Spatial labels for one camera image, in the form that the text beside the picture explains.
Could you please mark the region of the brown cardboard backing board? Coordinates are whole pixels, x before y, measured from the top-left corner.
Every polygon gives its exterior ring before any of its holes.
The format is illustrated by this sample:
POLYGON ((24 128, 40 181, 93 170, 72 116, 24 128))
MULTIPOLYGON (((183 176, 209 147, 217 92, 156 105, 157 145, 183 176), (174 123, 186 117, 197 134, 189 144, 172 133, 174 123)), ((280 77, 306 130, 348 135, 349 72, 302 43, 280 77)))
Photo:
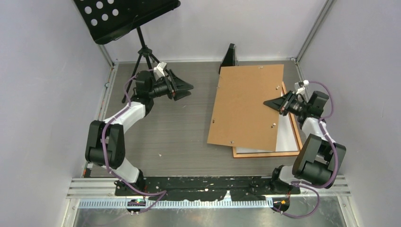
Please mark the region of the brown cardboard backing board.
POLYGON ((275 151, 279 113, 264 105, 281 96, 284 66, 222 67, 207 143, 275 151))

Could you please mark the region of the orange wooden picture frame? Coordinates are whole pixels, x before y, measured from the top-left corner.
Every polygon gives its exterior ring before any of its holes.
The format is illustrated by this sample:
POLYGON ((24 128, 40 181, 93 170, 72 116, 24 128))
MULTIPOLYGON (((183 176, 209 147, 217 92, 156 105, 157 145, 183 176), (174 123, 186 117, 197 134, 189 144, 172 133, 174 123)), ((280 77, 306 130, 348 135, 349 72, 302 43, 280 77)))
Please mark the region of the orange wooden picture frame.
POLYGON ((225 142, 232 146, 234 157, 296 156, 302 142, 292 114, 281 116, 264 105, 280 97, 285 87, 279 83, 256 85, 238 98, 225 142))

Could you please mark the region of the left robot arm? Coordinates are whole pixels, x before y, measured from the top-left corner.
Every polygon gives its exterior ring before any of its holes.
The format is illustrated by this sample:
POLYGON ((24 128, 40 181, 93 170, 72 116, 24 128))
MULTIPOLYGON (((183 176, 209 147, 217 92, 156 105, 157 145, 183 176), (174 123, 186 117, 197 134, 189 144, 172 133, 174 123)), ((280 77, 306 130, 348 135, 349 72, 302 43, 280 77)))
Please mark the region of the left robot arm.
POLYGON ((155 71, 143 70, 128 83, 135 83, 134 94, 126 106, 111 117, 90 123, 85 159, 103 167, 118 179, 117 185, 126 185, 134 196, 148 195, 144 192, 143 172, 126 158, 125 133, 136 122, 145 118, 153 108, 154 99, 167 96, 179 100, 191 94, 194 86, 167 70, 156 79, 155 71))

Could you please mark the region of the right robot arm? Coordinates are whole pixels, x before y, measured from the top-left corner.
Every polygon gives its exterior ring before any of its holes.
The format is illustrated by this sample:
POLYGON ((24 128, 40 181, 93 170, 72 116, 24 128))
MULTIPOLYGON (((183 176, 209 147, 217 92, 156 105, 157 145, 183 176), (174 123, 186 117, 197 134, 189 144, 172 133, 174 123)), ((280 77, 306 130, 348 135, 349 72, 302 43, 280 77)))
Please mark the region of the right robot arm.
POLYGON ((327 132, 326 122, 321 118, 329 96, 314 91, 309 101, 298 98, 299 95, 289 91, 282 97, 263 103, 282 116, 289 113, 295 115, 302 131, 307 135, 294 164, 281 165, 274 169, 270 189, 276 194, 291 191, 296 183, 329 189, 335 182, 346 154, 346 147, 331 138, 327 132))

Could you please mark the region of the black metronome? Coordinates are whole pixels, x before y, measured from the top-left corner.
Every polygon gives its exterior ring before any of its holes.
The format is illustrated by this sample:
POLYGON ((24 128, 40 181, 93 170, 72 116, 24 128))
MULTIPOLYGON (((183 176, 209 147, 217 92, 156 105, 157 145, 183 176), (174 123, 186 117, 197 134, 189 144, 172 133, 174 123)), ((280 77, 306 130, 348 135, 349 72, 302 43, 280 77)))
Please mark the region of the black metronome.
POLYGON ((238 60, 236 57, 236 45, 230 43, 228 50, 220 63, 218 73, 220 74, 221 69, 223 67, 232 67, 232 66, 238 66, 238 60))

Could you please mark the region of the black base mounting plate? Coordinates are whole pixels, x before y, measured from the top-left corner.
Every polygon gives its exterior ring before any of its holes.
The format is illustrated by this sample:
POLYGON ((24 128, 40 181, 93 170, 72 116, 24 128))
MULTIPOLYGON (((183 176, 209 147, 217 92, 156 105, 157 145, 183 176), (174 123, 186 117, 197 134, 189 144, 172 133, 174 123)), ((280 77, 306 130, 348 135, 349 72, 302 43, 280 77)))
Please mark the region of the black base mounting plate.
POLYGON ((166 191, 161 201, 221 201, 227 193, 234 201, 261 201, 264 195, 298 195, 269 176, 146 177, 134 187, 145 193, 166 191))

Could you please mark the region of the black music stand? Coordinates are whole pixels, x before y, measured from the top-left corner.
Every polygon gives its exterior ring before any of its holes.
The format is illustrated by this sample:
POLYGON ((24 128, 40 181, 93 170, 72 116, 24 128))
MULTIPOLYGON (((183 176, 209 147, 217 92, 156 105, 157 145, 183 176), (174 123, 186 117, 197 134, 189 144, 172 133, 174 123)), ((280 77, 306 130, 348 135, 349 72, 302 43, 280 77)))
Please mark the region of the black music stand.
POLYGON ((149 49, 143 38, 141 26, 181 5, 179 0, 74 0, 89 33, 98 45, 105 45, 125 36, 132 30, 138 33, 141 49, 134 68, 136 73, 139 62, 160 61, 149 49))

